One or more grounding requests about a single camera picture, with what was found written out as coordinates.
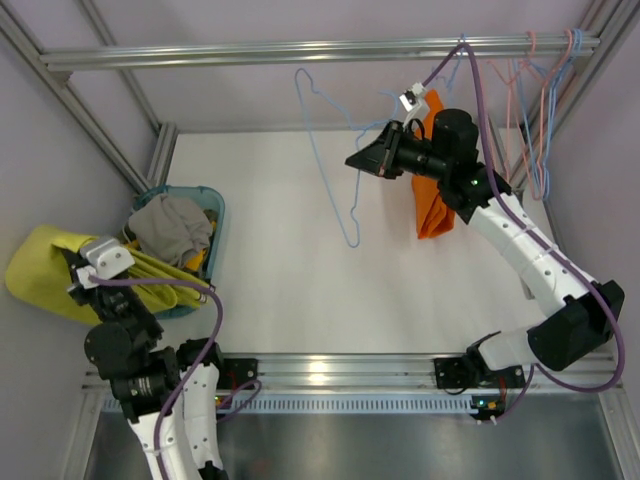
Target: horizontal hanging rod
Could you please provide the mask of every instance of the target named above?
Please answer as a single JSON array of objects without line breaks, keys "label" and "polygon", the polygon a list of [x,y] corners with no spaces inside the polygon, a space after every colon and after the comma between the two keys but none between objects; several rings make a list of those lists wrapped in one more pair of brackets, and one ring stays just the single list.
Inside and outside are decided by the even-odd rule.
[{"label": "horizontal hanging rod", "polygon": [[[128,68],[203,67],[279,63],[356,62],[382,60],[437,60],[460,42],[459,37],[413,38],[385,41],[329,41],[237,43],[165,47],[99,47],[51,49],[40,59],[51,71]],[[482,58],[518,58],[531,52],[526,35],[468,37]],[[536,57],[558,56],[567,49],[564,34],[536,34]],[[579,56],[590,56],[600,40],[585,32]]]}]

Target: white table surface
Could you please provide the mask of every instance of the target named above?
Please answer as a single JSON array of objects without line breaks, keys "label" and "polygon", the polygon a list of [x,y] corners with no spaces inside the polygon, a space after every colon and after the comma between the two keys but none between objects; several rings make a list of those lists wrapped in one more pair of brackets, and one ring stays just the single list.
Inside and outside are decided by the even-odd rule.
[{"label": "white table surface", "polygon": [[[356,171],[343,164],[354,138],[316,133],[352,238]],[[417,239],[409,175],[362,176],[362,241],[349,248],[305,132],[181,134],[168,183],[210,186],[225,199],[213,283],[226,352],[460,352],[543,319],[517,275],[460,219],[446,235]],[[542,205],[526,200],[525,209],[548,233]],[[208,336],[214,316],[206,305],[164,321],[165,342]]]}]

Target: cable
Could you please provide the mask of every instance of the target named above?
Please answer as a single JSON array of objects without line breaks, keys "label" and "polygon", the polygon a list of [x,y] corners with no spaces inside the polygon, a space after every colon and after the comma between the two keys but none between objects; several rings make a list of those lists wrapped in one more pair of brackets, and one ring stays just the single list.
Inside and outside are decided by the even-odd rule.
[{"label": "cable", "polygon": [[613,330],[613,334],[616,341],[616,347],[618,349],[618,363],[616,365],[616,370],[609,379],[609,381],[605,382],[602,385],[597,387],[578,387],[575,385],[570,385],[568,383],[563,382],[562,380],[551,375],[547,370],[542,367],[540,364],[536,364],[536,368],[540,370],[540,372],[545,375],[549,380],[554,382],[556,385],[564,387],[568,390],[572,390],[574,392],[581,393],[600,393],[609,388],[615,386],[622,376],[622,372],[624,370],[624,365],[626,361],[625,356],[625,347],[624,340],[622,338],[622,332],[620,331],[620,327],[618,322],[616,321],[615,315],[607,305],[607,302],[604,300],[600,292],[587,280],[582,273],[569,261],[564,259],[558,252],[556,252],[547,242],[545,242],[534,230],[528,229],[525,223],[518,218],[518,216],[509,208],[509,206],[505,203],[503,198],[498,191],[498,185],[496,183],[495,178],[495,168],[494,168],[494,159],[492,155],[492,151],[489,145],[489,129],[487,126],[486,120],[486,108],[484,105],[484,90],[482,85],[482,78],[480,76],[480,70],[478,67],[478,60],[476,59],[473,48],[468,43],[461,43],[456,46],[449,54],[444,58],[444,60],[436,67],[436,69],[431,73],[431,75],[422,83],[423,85],[427,85],[439,72],[442,68],[451,60],[453,55],[455,55],[460,50],[466,50],[467,55],[469,57],[469,63],[471,64],[471,74],[473,75],[473,82],[476,93],[476,102],[478,106],[478,127],[480,130],[480,138],[482,140],[482,152],[484,154],[486,168],[487,168],[487,179],[489,180],[489,185],[491,187],[491,192],[493,193],[498,205],[504,210],[507,216],[520,228],[523,232],[529,235],[533,241],[535,241],[543,250],[548,251],[549,254],[560,264],[562,265],[568,272],[570,272],[577,280],[579,280],[585,288],[593,295],[596,302],[604,312],[607,320]]},{"label": "cable", "polygon": [[[565,30],[565,33],[568,37],[568,42],[567,42],[567,49],[565,51],[565,53],[563,54],[563,56],[558,60],[558,62],[553,66],[553,68],[550,71],[547,71],[546,69],[536,65],[533,61],[532,61],[532,57],[535,54],[535,50],[536,50],[536,45],[537,45],[537,41],[536,41],[536,34],[535,32],[532,31],[528,31],[527,34],[529,35],[530,39],[531,39],[531,51],[529,53],[527,53],[527,56],[525,59],[522,59],[519,61],[520,66],[516,67],[515,62],[507,62],[507,68],[509,71],[509,75],[508,75],[508,79],[505,79],[505,77],[502,75],[502,73],[500,72],[500,70],[498,69],[497,65],[495,64],[495,62],[488,60],[487,63],[489,63],[489,65],[491,65],[491,67],[493,68],[493,70],[496,72],[496,74],[498,75],[498,77],[500,78],[500,80],[502,80],[502,83],[505,84],[505,86],[508,87],[508,91],[507,91],[507,128],[510,128],[510,122],[511,122],[511,104],[512,104],[512,98],[515,97],[515,101],[517,103],[520,103],[520,108],[522,110],[522,114],[524,116],[524,128],[527,131],[527,138],[531,139],[531,131],[529,129],[529,119],[526,116],[526,101],[524,99],[524,92],[522,89],[522,80],[520,79],[521,74],[524,70],[527,70],[538,82],[540,82],[541,84],[541,91],[540,91],[540,113],[538,115],[538,122],[539,122],[539,148],[538,148],[538,157],[536,160],[536,152],[531,151],[530,149],[527,148],[526,144],[525,144],[525,140],[524,140],[524,136],[522,134],[522,130],[520,128],[517,129],[518,132],[518,139],[520,140],[520,144],[521,144],[521,149],[522,149],[522,157],[523,157],[523,161],[525,163],[525,165],[527,166],[527,168],[525,169],[526,174],[527,174],[527,179],[529,181],[529,185],[531,186],[531,196],[534,200],[542,200],[544,198],[544,193],[549,191],[549,182],[547,181],[550,176],[548,175],[548,170],[545,168],[546,163],[542,160],[542,156],[543,156],[543,152],[544,152],[544,147],[543,147],[543,139],[545,138],[545,134],[544,134],[544,127],[545,127],[545,122],[544,122],[544,106],[545,106],[545,102],[546,102],[546,97],[545,97],[545,89],[547,87],[547,85],[549,84],[549,82],[551,81],[551,79],[554,77],[554,75],[558,72],[558,70],[560,70],[562,67],[564,67],[564,65],[567,63],[567,60],[570,58],[571,53],[576,51],[576,47],[578,49],[578,51],[580,50],[580,48],[582,47],[582,40],[580,37],[580,42],[578,45],[576,45],[576,43],[574,42],[574,30]],[[516,80],[518,80],[519,85],[517,85],[519,87],[518,89],[518,95],[514,94],[514,83],[516,82]],[[517,110],[516,109],[514,111],[515,117],[516,117],[516,125],[520,125],[520,122],[517,118]],[[511,158],[510,156],[510,135],[507,135],[507,140],[506,140],[506,150],[507,150],[507,158]],[[510,182],[510,177],[511,177],[511,171],[510,168],[506,168],[505,169],[505,174],[506,174],[506,178],[507,178],[507,182]]]},{"label": "cable", "polygon": [[[358,246],[360,245],[360,223],[358,222],[358,219],[355,216],[355,210],[358,207],[358,196],[360,193],[360,170],[358,170],[358,173],[356,174],[356,185],[355,185],[355,194],[354,194],[354,199],[353,199],[353,206],[351,207],[351,210],[349,211],[349,216],[351,217],[351,220],[353,220],[353,223],[356,226],[356,240],[355,242],[351,242],[351,240],[349,239],[349,235],[347,234],[347,230],[344,226],[344,222],[342,221],[342,217],[340,216],[340,211],[338,210],[338,206],[336,204],[336,201],[333,197],[333,192],[331,190],[331,183],[329,182],[329,178],[327,177],[327,174],[324,170],[324,167],[322,165],[322,160],[320,159],[320,153],[318,151],[318,146],[316,145],[316,140],[315,137],[313,135],[313,131],[311,128],[311,119],[309,118],[309,112],[307,109],[306,104],[304,103],[304,98],[302,97],[302,91],[300,90],[300,81],[298,79],[298,76],[300,73],[304,73],[306,75],[306,77],[309,79],[309,88],[311,89],[311,92],[315,95],[320,95],[324,100],[326,100],[331,106],[333,106],[334,108],[336,108],[338,111],[340,111],[340,113],[342,113],[342,115],[344,116],[345,120],[347,121],[347,125],[349,126],[349,129],[351,129],[352,131],[360,131],[360,135],[358,135],[358,137],[356,137],[355,140],[355,144],[356,144],[356,149],[359,151],[360,150],[360,145],[359,145],[359,141],[360,139],[372,128],[376,128],[382,125],[385,125],[389,119],[385,119],[385,120],[378,120],[375,122],[372,122],[368,125],[355,125],[353,123],[353,121],[351,120],[351,114],[349,113],[349,111],[344,108],[343,106],[341,106],[338,102],[336,102],[335,100],[333,100],[329,95],[327,95],[325,92],[323,92],[322,90],[318,89],[315,87],[315,83],[313,80],[313,77],[311,76],[311,74],[305,69],[305,68],[298,68],[298,70],[296,70],[296,73],[294,75],[294,81],[296,84],[296,92],[298,93],[298,101],[300,102],[300,108],[302,110],[302,118],[304,121],[304,126],[305,129],[307,130],[307,134],[309,135],[309,140],[311,141],[311,148],[313,149],[313,154],[315,156],[316,159],[316,163],[318,164],[318,169],[320,170],[320,175],[322,176],[322,181],[324,182],[324,186],[325,189],[327,190],[327,194],[329,195],[329,200],[331,201],[331,206],[333,207],[333,211],[336,214],[336,218],[338,219],[338,223],[340,224],[340,230],[342,230],[342,235],[344,236],[345,241],[347,242],[347,245],[349,245],[349,247],[351,248],[358,248]],[[393,108],[393,113],[391,114],[390,118],[394,118],[396,116],[396,114],[398,113],[398,107],[400,104],[400,101],[398,99],[398,96],[391,92],[391,91],[386,91],[386,90],[382,90],[380,92],[381,95],[387,95],[390,96],[391,98],[393,98],[394,100],[394,108]]]},{"label": "cable", "polygon": [[229,373],[227,373],[227,376],[231,378],[231,390],[235,390],[236,388],[238,388],[238,382],[236,380],[236,374],[231,371]]},{"label": "cable", "polygon": [[411,120],[409,120],[409,123],[405,127],[405,131],[413,133],[413,124],[414,123],[418,125],[418,129],[420,130],[420,139],[427,138],[427,133],[426,133],[426,130],[424,128],[424,123],[422,123],[422,121],[419,118],[412,118]]},{"label": "cable", "polygon": [[498,377],[498,383],[500,384],[500,400],[503,403],[507,403],[507,383],[504,381],[504,377]]},{"label": "cable", "polygon": [[547,135],[546,135],[546,150],[544,152],[544,156],[542,157],[542,168],[544,171],[545,177],[545,188],[544,188],[544,196],[543,199],[547,200],[551,193],[551,176],[549,175],[549,170],[547,169],[547,162],[549,160],[549,153],[551,152],[551,139],[553,136],[553,124],[556,116],[556,105],[558,103],[558,87],[562,84],[565,75],[573,65],[575,60],[575,53],[580,52],[582,49],[582,39],[583,34],[582,30],[574,29],[572,30],[573,34],[573,46],[571,48],[571,53],[562,67],[558,69],[553,80],[551,80],[551,88],[549,89],[549,108],[547,109]]},{"label": "cable", "polygon": [[456,395],[462,395],[464,392],[466,392],[468,390],[468,387],[461,388],[460,390],[457,390],[455,392],[447,390],[446,388],[443,388],[442,390],[444,390],[444,393],[446,393],[447,395],[455,397]]},{"label": "cable", "polygon": [[[432,71],[432,72],[434,72],[434,71],[435,71],[435,69],[436,69],[436,67],[432,67],[432,68],[431,68],[431,71]],[[432,80],[432,81],[433,81],[433,82],[435,82],[435,87],[434,87],[434,88],[438,88],[438,81],[441,81],[441,82],[442,82],[442,85],[444,86],[444,88],[445,88],[445,90],[446,90],[448,80],[447,80],[447,77],[445,77],[444,75],[437,75],[437,76],[435,76],[435,77],[433,78],[433,80]]]},{"label": "cable", "polygon": [[240,404],[240,406],[238,408],[236,408],[233,412],[227,413],[224,417],[222,417],[220,420],[218,420],[218,423],[228,422],[229,420],[235,418],[236,415],[238,415],[244,408],[246,408],[246,406],[249,405],[258,396],[258,394],[262,391],[262,382],[260,380],[258,380],[257,378],[254,378],[253,380],[249,380],[248,382],[243,383],[237,389],[235,389],[233,392],[231,392],[231,395],[229,395],[227,398],[225,398],[224,401],[220,405],[218,405],[218,409],[221,409],[223,406],[226,406],[227,404],[231,404],[232,401],[233,401],[233,398],[238,393],[240,393],[243,390],[246,390],[247,388],[249,388],[249,387],[251,387],[253,385],[256,386],[256,389],[253,391],[251,396],[248,399],[246,399],[244,402],[242,402]]},{"label": "cable", "polygon": [[[463,33],[460,35],[459,42],[466,42],[467,36]],[[447,107],[453,108],[453,85],[456,80],[456,74],[458,73],[458,68],[460,67],[460,63],[462,63],[462,54],[458,55],[458,59],[456,64],[453,66],[453,70],[451,71],[451,77],[449,80],[445,80],[445,88],[447,89]]]},{"label": "cable", "polygon": [[187,280],[177,280],[173,278],[127,278],[123,280],[105,280],[94,276],[90,276],[89,279],[92,282],[105,287],[132,287],[134,285],[178,285],[182,287],[193,288],[197,292],[200,292],[204,295],[209,295],[216,304],[218,315],[209,340],[207,340],[207,343],[204,345],[204,347],[202,347],[202,350],[200,350],[200,353],[198,353],[198,356],[195,358],[193,364],[187,370],[187,373],[184,374],[184,376],[180,380],[180,383],[178,383],[178,386],[173,389],[173,391],[169,395],[169,398],[167,398],[166,402],[164,402],[164,404],[162,405],[160,413],[158,414],[158,419],[156,420],[156,424],[153,427],[153,449],[158,452],[156,457],[158,461],[158,469],[160,470],[162,479],[169,480],[167,469],[164,465],[164,461],[162,460],[162,454],[160,453],[160,427],[162,425],[162,420],[164,419],[164,417],[166,417],[169,410],[171,410],[171,407],[178,398],[178,395],[180,395],[180,392],[182,392],[182,389],[184,388],[191,375],[193,375],[195,369],[198,368],[200,362],[202,362],[209,350],[211,350],[211,347],[213,347],[216,337],[218,336],[218,332],[220,331],[220,327],[222,326],[222,302],[220,301],[218,295],[216,295],[216,293],[213,291],[213,287],[205,287],[204,285],[200,285],[195,282],[189,282]]},{"label": "cable", "polygon": [[520,402],[522,402],[522,399],[527,394],[527,390],[529,390],[529,387],[533,383],[534,374],[535,374],[535,367],[531,365],[531,368],[529,369],[529,376],[527,377],[527,381],[525,382],[524,387],[522,387],[522,390],[520,391],[516,399],[513,401],[511,406],[507,408],[504,411],[504,413],[496,419],[496,422],[495,422],[496,424],[504,422],[505,418],[511,415],[511,413],[516,409],[516,407],[520,405]]}]

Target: gray cloth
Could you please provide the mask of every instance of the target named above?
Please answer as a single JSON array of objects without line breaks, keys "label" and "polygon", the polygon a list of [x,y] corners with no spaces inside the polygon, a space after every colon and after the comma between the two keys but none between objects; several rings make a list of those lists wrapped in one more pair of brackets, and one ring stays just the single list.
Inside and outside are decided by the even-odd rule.
[{"label": "gray cloth", "polygon": [[213,234],[207,216],[193,200],[166,193],[131,215],[128,225],[144,253],[178,268],[207,248]]}]

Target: metal floor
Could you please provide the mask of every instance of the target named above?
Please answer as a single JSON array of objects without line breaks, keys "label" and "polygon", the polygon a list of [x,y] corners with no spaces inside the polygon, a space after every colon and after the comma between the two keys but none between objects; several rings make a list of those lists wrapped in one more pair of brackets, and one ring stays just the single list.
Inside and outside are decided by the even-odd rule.
[{"label": "metal floor", "polygon": [[[497,427],[436,415],[240,415],[219,427],[231,480],[613,480],[597,396],[529,395]],[[151,476],[119,414],[103,413],[85,480]]]}]

